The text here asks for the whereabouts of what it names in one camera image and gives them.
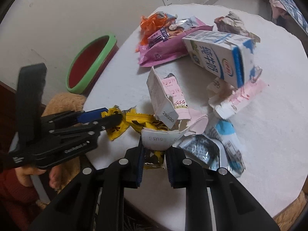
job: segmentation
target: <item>round white table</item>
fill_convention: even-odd
[[[209,5],[171,5],[156,11],[196,16],[207,25],[230,9]],[[261,38],[255,49],[255,64],[263,68],[261,78],[269,87],[246,108],[232,116],[241,143],[246,171],[239,181],[273,217],[295,200],[308,172],[308,60],[301,42],[282,27],[241,11],[235,13],[248,31]],[[137,112],[153,114],[146,81],[150,68],[139,67],[139,31],[120,48],[98,79],[84,105],[89,111],[119,105],[122,110],[137,106]],[[215,78],[189,57],[155,67],[163,78],[175,74],[191,108],[204,111],[208,105],[207,85]],[[131,127],[109,141],[105,132],[98,148],[87,153],[97,168],[107,167],[137,146],[140,135]],[[170,230],[184,230],[185,189],[173,189],[167,171],[144,170],[141,187],[125,189],[125,198],[157,223]]]

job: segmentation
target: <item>pink cloth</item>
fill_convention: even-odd
[[[283,16],[287,13],[285,7],[282,5],[282,3],[279,0],[269,0],[269,1],[272,7],[274,19],[277,19],[279,16]]]

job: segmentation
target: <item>white wall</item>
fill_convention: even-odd
[[[176,0],[174,4],[207,0]],[[121,46],[163,0],[16,0],[0,24],[0,80],[16,88],[20,67],[48,68],[43,102],[66,91],[67,69],[87,43],[105,32]]]

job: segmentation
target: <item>white milk carton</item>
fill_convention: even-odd
[[[235,88],[254,76],[251,38],[215,31],[195,31],[182,38],[193,62]]]

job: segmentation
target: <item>trash pile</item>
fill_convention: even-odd
[[[141,134],[147,148],[145,169],[164,168],[164,152],[172,145],[194,155],[209,169],[225,167],[235,177],[245,171],[241,155],[244,149],[229,120],[255,99],[267,86],[260,79],[262,68],[254,64],[254,49],[260,38],[245,29],[233,12],[214,21],[218,31],[195,16],[178,19],[177,15],[156,12],[141,19],[142,40],[138,45],[139,64],[152,67],[147,87],[154,115],[137,113],[135,107],[121,111],[122,123],[108,131],[111,140],[129,126]],[[192,61],[215,74],[207,86],[207,116],[189,106],[174,74],[160,78],[153,66],[190,55]]]

